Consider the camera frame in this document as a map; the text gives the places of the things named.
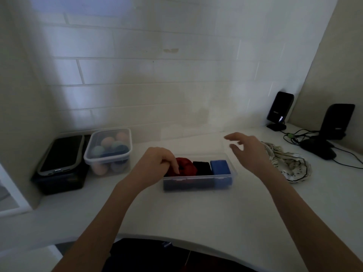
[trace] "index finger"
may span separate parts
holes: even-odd
[[[247,137],[248,136],[243,133],[235,132],[226,135],[224,138],[230,141],[240,141],[241,144],[243,144],[246,141]]]
[[[168,149],[165,148],[160,148],[160,149],[161,149],[161,158],[163,160],[170,162],[170,165],[173,168],[174,172],[176,174],[179,174],[179,165],[178,162],[176,161],[174,154]]]

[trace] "person's left hand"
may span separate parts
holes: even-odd
[[[160,147],[150,147],[132,169],[128,178],[143,190],[157,183],[173,167],[179,174],[179,165],[171,151]]]

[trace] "red cloth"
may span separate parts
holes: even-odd
[[[166,177],[188,177],[197,175],[197,168],[193,165],[189,159],[184,157],[177,157],[176,161],[179,165],[179,175],[177,175],[173,168],[170,166],[168,172],[166,173]]]

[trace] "forearm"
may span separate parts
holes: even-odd
[[[358,257],[311,210],[277,169],[269,167],[258,177],[269,190],[309,271],[363,271]]]
[[[126,177],[116,185],[100,212],[53,272],[102,270],[125,213],[140,191],[132,182],[132,179]]]

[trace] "clear plastic box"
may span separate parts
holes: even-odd
[[[214,153],[205,155],[175,155],[185,157],[190,161],[210,162],[212,160],[225,160],[231,174],[225,175],[198,175],[192,177],[164,177],[163,188],[165,192],[206,190],[206,189],[228,189],[237,171],[225,153]]]
[[[109,171],[123,173],[129,166],[132,150],[129,128],[97,131],[91,135],[84,160],[97,175],[105,175]]]

